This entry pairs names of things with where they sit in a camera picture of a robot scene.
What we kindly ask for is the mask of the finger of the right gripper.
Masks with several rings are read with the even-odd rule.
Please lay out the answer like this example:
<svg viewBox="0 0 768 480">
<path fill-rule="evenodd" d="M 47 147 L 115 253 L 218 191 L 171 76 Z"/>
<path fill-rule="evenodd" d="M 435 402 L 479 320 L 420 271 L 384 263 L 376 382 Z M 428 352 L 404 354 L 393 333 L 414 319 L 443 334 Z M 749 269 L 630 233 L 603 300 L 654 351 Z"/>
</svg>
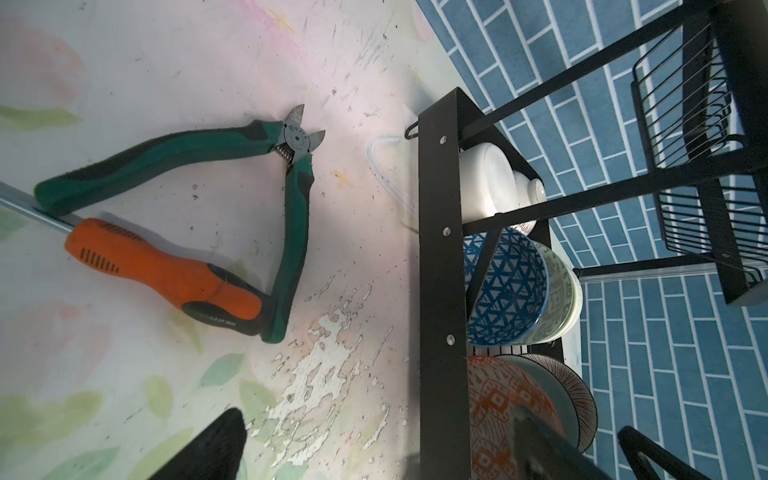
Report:
<svg viewBox="0 0 768 480">
<path fill-rule="evenodd" d="M 660 480 L 654 466 L 679 480 L 710 480 L 662 446 L 632 426 L 623 427 L 617 434 L 621 447 L 635 477 L 640 480 Z"/>
</svg>

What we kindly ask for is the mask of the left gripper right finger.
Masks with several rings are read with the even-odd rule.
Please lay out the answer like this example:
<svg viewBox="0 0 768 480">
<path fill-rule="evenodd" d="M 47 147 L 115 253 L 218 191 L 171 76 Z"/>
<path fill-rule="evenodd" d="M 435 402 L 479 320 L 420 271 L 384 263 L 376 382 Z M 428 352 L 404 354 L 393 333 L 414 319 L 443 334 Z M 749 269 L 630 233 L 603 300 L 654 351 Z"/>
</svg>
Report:
<svg viewBox="0 0 768 480">
<path fill-rule="evenodd" d="M 527 409 L 513 410 L 512 451 L 518 479 L 609 479 Z"/>
</svg>

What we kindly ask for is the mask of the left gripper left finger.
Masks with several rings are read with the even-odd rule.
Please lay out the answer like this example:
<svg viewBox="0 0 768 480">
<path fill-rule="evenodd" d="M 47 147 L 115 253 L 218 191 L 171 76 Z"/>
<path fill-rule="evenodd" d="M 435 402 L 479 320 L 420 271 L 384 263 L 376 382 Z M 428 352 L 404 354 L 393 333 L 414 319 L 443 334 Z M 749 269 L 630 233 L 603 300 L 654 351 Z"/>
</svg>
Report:
<svg viewBox="0 0 768 480">
<path fill-rule="evenodd" d="M 246 440 L 242 412 L 229 408 L 150 479 L 236 479 Z"/>
</svg>

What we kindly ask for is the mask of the red floral patterned bowl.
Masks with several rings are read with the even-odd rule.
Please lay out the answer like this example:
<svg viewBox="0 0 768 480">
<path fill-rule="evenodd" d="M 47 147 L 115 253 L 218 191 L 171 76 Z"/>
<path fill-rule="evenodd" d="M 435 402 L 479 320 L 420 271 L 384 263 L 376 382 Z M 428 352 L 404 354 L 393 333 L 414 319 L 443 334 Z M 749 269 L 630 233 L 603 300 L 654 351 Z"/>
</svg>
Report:
<svg viewBox="0 0 768 480">
<path fill-rule="evenodd" d="M 521 367 L 498 357 L 468 359 L 469 420 L 474 479 L 516 479 L 513 410 L 523 407 L 564 435 L 560 416 L 545 390 Z"/>
</svg>

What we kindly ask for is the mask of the green rimmed striped bowl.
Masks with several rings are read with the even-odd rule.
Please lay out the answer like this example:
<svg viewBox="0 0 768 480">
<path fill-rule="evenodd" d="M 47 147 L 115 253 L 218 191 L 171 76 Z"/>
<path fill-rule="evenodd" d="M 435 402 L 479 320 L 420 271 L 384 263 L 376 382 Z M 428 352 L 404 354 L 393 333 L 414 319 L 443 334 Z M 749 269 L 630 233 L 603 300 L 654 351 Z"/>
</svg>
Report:
<svg viewBox="0 0 768 480">
<path fill-rule="evenodd" d="M 548 269 L 548 302 L 539 320 L 528 332 L 528 344 L 556 339 L 571 318 L 576 300 L 572 269 L 550 248 L 535 242 Z"/>
</svg>

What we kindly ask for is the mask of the blue floral patterned bowl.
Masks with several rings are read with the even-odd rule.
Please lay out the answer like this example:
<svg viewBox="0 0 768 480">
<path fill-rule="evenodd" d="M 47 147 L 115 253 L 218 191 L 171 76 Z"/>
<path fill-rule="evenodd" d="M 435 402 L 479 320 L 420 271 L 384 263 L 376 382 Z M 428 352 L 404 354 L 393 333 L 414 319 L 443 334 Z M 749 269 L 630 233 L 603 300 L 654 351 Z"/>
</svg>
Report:
<svg viewBox="0 0 768 480">
<path fill-rule="evenodd" d="M 514 344 L 539 321 L 548 300 L 548 267 L 536 243 L 514 228 L 504 229 L 469 315 L 469 343 Z"/>
</svg>

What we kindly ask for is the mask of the plain white ceramic bowl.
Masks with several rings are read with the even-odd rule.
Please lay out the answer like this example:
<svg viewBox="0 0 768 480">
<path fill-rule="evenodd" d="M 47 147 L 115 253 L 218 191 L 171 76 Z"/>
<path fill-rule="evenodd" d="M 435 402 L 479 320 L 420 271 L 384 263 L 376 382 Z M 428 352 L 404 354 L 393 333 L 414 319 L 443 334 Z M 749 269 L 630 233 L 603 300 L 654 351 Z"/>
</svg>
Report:
<svg viewBox="0 0 768 480">
<path fill-rule="evenodd" d="M 459 156 L 461 214 L 464 223 L 518 208 L 514 172 L 504 152 L 481 143 Z"/>
</svg>

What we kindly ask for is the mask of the brown striped ceramic bowl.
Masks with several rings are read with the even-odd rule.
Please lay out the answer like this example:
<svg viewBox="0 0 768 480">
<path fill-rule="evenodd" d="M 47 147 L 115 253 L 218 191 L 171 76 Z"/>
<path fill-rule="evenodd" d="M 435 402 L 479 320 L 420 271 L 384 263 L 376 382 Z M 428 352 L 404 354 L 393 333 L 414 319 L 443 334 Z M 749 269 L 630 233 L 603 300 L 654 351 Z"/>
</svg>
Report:
<svg viewBox="0 0 768 480">
<path fill-rule="evenodd" d="M 584 453 L 594 442 L 599 420 L 597 404 L 589 387 L 572 368 L 553 357 L 535 353 L 526 353 L 524 357 L 548 370 L 565 388 L 579 422 L 578 449 Z"/>
</svg>

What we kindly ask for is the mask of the cream ceramic bowl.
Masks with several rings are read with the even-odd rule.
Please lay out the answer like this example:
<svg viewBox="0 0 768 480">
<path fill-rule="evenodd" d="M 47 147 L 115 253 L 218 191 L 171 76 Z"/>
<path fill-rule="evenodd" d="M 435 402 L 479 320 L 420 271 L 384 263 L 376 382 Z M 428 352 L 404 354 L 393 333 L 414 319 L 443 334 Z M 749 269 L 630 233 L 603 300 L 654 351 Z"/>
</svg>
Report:
<svg viewBox="0 0 768 480">
<path fill-rule="evenodd" d="M 583 287 L 580 283 L 579 278 L 577 277 L 574 270 L 570 271 L 569 274 L 570 274 L 571 282 L 573 286 L 574 303 L 572 306 L 572 311 L 571 311 L 569 323 L 568 323 L 568 329 L 566 330 L 566 332 L 570 332 L 579 323 L 581 311 L 583 308 L 583 302 L 584 302 Z"/>
</svg>

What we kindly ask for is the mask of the orange handled screwdriver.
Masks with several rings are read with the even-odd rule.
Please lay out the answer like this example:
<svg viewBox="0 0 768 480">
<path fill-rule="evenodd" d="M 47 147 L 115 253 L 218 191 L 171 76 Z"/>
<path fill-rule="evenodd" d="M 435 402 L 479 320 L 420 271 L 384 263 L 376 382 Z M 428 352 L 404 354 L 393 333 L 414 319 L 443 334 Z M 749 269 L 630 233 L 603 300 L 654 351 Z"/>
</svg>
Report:
<svg viewBox="0 0 768 480">
<path fill-rule="evenodd" d="M 69 223 L 5 183 L 1 205 L 66 233 L 65 250 L 85 266 L 143 284 L 198 322 L 255 336 L 266 332 L 274 319 L 276 307 L 269 295 L 226 269 L 166 253 L 105 220 Z"/>
</svg>

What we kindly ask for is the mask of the green handled pliers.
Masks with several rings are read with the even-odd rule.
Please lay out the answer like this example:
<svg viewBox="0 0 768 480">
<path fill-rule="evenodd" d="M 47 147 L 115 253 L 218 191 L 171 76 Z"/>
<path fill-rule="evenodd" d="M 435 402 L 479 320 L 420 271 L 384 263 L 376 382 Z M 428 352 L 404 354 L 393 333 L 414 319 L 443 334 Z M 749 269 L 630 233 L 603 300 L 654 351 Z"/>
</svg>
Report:
<svg viewBox="0 0 768 480">
<path fill-rule="evenodd" d="M 101 162 L 42 181 L 35 186 L 38 204 L 59 217 L 133 189 L 170 170 L 205 161 L 279 154 L 285 174 L 285 239 L 271 293 L 274 319 L 255 335 L 269 344 L 286 335 L 294 296 L 304 268 L 309 240 L 312 155 L 325 138 L 301 126 L 304 108 L 294 107 L 281 121 L 254 120 L 242 127 L 172 133 L 140 143 Z"/>
</svg>

